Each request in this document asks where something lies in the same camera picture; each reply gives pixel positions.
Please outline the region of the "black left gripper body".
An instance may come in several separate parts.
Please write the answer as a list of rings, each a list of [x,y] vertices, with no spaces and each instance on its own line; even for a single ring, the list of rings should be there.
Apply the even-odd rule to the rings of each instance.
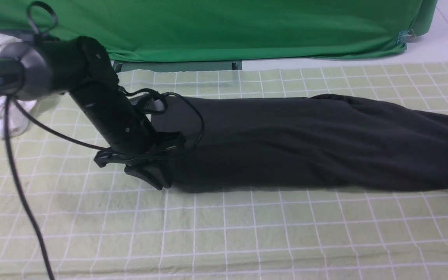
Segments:
[[[134,165],[144,161],[176,158],[186,150],[182,132],[127,133],[125,136],[107,134],[106,150],[98,151],[94,163],[105,167],[109,163]]]

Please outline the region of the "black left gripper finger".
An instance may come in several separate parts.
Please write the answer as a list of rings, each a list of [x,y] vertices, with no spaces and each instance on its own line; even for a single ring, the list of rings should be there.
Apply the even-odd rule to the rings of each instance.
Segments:
[[[157,190],[172,188],[172,173],[162,163],[137,163],[127,165],[125,167],[125,173],[141,179]]]

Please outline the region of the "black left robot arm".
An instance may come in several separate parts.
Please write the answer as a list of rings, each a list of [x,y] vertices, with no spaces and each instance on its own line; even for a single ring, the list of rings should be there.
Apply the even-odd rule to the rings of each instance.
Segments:
[[[110,145],[94,158],[99,167],[125,166],[126,174],[162,190],[172,186],[166,162],[184,148],[181,132],[158,132],[147,114],[168,108],[165,95],[143,89],[132,103],[119,86],[107,52],[98,41],[78,37],[70,41],[16,42],[0,53],[0,96],[32,101],[69,93],[89,121]]]

